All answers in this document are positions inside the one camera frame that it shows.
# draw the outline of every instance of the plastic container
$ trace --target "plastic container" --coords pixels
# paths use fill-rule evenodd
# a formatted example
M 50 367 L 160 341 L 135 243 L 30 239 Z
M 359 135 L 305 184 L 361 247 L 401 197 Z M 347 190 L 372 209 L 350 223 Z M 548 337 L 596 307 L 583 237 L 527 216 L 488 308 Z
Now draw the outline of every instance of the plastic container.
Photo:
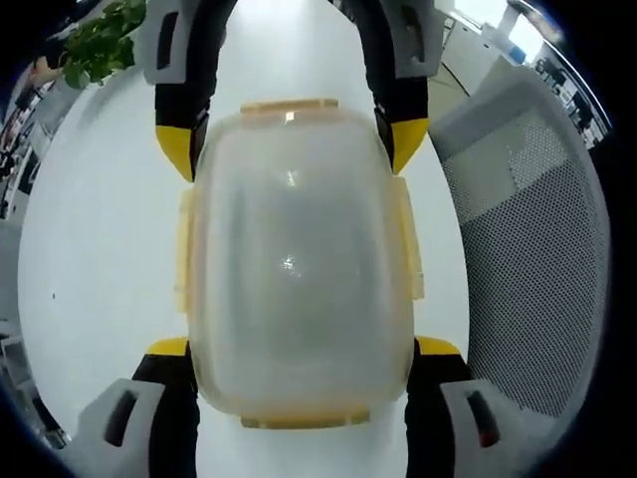
M 246 426 L 363 421 L 405 389 L 413 306 L 374 125 L 336 101 L 243 107 L 208 133 L 187 254 L 195 374 Z

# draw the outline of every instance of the translucent plastic box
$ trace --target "translucent plastic box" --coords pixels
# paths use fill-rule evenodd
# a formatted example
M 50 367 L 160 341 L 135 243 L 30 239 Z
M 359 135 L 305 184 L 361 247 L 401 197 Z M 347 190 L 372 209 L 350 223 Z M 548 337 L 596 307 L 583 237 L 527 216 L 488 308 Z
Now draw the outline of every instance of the translucent plastic box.
M 189 340 L 214 407 L 334 426 L 404 391 L 409 255 L 371 121 L 334 101 L 244 107 L 209 131 L 187 204 Z

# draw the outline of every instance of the green plant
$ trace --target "green plant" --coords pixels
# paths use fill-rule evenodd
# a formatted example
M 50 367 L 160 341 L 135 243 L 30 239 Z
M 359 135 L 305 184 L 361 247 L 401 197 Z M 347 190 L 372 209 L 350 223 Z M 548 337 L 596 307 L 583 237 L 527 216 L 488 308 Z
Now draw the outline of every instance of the green plant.
M 134 65 L 132 40 L 127 36 L 146 16 L 144 0 L 121 0 L 75 30 L 67 39 L 63 72 L 70 87 L 102 83 L 113 73 Z

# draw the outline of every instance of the white table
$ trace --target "white table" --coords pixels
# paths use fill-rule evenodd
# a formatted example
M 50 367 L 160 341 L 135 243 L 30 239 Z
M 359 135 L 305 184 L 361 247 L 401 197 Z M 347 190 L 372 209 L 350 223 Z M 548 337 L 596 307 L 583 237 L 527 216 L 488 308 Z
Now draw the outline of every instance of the white table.
M 323 0 L 241 0 L 228 24 L 211 123 L 248 101 L 337 98 L 372 115 L 355 28 Z M 19 261 L 22 331 L 36 384 L 70 434 L 78 414 L 145 349 L 186 335 L 174 312 L 174 238 L 186 187 L 153 131 L 135 70 L 89 88 L 52 142 L 31 195 Z M 466 355 L 467 278 L 447 183 L 429 139 L 405 169 L 426 298 L 416 331 Z M 200 399 L 199 476 L 402 476 L 405 397 L 370 424 L 247 430 Z

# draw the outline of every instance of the gray mesh chair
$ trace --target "gray mesh chair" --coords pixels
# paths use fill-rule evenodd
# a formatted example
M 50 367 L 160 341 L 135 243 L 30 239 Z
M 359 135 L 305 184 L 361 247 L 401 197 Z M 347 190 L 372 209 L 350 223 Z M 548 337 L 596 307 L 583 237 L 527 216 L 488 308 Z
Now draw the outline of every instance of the gray mesh chair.
M 522 67 L 429 131 L 465 249 L 468 365 L 566 426 L 595 366 L 609 277 L 606 207 L 584 143 Z

